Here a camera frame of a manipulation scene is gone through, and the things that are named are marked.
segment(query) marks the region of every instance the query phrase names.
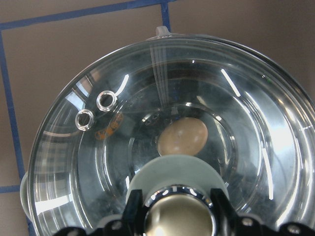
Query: transparent pot lid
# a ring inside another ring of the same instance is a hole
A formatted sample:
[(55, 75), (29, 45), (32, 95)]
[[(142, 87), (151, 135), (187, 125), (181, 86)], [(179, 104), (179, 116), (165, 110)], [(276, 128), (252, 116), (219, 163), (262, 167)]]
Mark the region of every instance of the transparent pot lid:
[(28, 179), (36, 230), (91, 232), (122, 213), (146, 163), (172, 152), (210, 164), (237, 212), (314, 228), (314, 114), (286, 72), (233, 42), (173, 34), (119, 49), (77, 75), (39, 129)]

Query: gold knob top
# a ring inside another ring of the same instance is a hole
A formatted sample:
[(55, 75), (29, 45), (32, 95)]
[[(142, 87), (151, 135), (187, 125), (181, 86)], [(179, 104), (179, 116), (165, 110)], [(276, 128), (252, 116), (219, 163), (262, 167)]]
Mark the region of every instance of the gold knob top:
[(174, 194), (157, 201), (149, 210), (146, 236), (211, 236), (210, 211), (197, 198)]

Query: pot handle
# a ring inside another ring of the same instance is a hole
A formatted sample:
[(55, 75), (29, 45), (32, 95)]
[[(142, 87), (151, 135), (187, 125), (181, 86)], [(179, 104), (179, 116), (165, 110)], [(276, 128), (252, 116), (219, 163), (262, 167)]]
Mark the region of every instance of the pot handle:
[(32, 220), (28, 201), (28, 172), (26, 172), (21, 181), (20, 199), (25, 215)]

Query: orange label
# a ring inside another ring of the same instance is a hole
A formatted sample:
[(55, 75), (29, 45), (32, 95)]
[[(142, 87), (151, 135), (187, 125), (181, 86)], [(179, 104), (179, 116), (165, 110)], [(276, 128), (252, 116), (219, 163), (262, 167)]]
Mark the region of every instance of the orange label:
[(114, 119), (109, 123), (107, 128), (95, 132), (95, 138), (97, 140), (104, 140), (106, 137), (111, 136), (120, 127), (123, 120), (124, 115), (122, 113), (117, 113)]

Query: brown egg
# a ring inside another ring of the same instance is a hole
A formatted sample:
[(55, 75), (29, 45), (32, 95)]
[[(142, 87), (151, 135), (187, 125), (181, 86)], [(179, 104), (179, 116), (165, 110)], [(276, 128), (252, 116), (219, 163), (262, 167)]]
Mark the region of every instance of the brown egg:
[(208, 138), (206, 125), (196, 118), (182, 118), (166, 127), (158, 138), (160, 155), (196, 155), (205, 146)]

